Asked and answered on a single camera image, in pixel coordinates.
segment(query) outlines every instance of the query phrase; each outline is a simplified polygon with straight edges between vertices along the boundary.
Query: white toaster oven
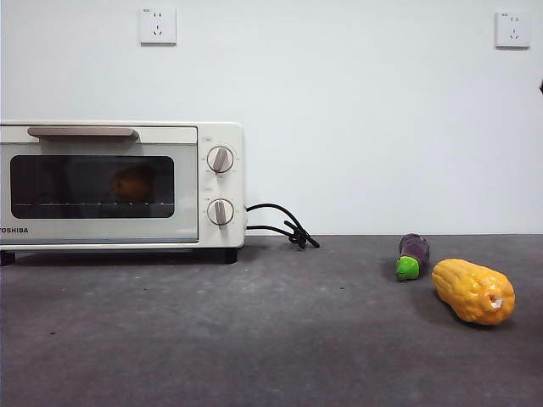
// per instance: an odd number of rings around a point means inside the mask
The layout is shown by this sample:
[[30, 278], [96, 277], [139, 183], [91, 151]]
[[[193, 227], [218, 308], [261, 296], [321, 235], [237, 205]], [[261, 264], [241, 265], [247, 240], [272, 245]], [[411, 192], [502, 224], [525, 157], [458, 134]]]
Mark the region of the white toaster oven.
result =
[[19, 251], [244, 244], [243, 129], [233, 123], [3, 122], [2, 263]]

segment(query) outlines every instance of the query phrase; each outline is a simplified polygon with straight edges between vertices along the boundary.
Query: black cable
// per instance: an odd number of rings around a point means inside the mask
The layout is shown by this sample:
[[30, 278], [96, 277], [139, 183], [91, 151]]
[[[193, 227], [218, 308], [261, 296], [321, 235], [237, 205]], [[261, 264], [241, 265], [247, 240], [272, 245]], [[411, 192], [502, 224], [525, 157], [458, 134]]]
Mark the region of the black cable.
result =
[[298, 220], [292, 215], [288, 210], [286, 210], [284, 207], [276, 205], [274, 203], [259, 203], [258, 205], [249, 206], [247, 208], [247, 212], [250, 212], [251, 210], [260, 209], [260, 208], [274, 208], [282, 211], [284, 214], [286, 214], [292, 222], [294, 222], [294, 225], [289, 222], [288, 220], [285, 220], [283, 223], [290, 227], [293, 232], [284, 231], [283, 229], [279, 229], [274, 226], [266, 226], [266, 225], [254, 225], [254, 226], [247, 226], [248, 230], [254, 230], [254, 229], [266, 229], [268, 231], [276, 231], [277, 233], [281, 233], [288, 237], [288, 240], [292, 243], [298, 244], [301, 248], [305, 248], [305, 242], [311, 243], [313, 247], [320, 248], [321, 245], [317, 240], [315, 240], [311, 235], [302, 227], [302, 225], [298, 222]]

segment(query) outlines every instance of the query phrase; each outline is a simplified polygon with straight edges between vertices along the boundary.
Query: wall socket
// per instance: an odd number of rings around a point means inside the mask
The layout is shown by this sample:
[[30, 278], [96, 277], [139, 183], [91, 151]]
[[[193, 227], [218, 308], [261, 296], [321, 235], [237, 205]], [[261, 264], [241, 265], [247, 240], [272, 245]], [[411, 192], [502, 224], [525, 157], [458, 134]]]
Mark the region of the wall socket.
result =
[[176, 43], [176, 9], [144, 8], [140, 13], [139, 36], [142, 44]]
[[525, 12], [495, 14], [495, 46], [497, 48], [529, 48], [530, 21]]

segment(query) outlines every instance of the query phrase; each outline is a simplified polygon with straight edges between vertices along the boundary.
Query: control dial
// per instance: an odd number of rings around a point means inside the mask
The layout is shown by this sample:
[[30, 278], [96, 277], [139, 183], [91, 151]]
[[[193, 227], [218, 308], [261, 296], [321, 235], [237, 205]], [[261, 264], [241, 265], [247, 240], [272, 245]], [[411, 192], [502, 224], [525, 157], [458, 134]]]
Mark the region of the control dial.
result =
[[216, 173], [227, 172], [232, 168], [234, 157], [226, 147], [212, 148], [207, 154], [207, 164]]
[[213, 223], [222, 226], [232, 220], [234, 208], [226, 199], [217, 199], [208, 206], [207, 215]]

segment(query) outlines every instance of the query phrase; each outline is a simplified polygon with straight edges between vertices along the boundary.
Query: plastic vegetable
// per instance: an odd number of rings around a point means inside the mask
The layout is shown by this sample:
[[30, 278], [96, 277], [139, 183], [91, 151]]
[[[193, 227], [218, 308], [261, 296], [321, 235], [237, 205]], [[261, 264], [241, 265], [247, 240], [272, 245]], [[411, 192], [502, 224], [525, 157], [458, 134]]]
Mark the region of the plastic vegetable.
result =
[[507, 277], [466, 260], [439, 262], [432, 272], [439, 297], [459, 318], [481, 325], [497, 325], [515, 309], [515, 292]]
[[398, 280], [414, 280], [426, 269], [430, 259], [430, 246], [416, 233], [403, 236], [400, 241], [400, 258], [396, 262]]
[[130, 167], [117, 172], [111, 188], [121, 202], [141, 203], [153, 197], [154, 170], [147, 165]]

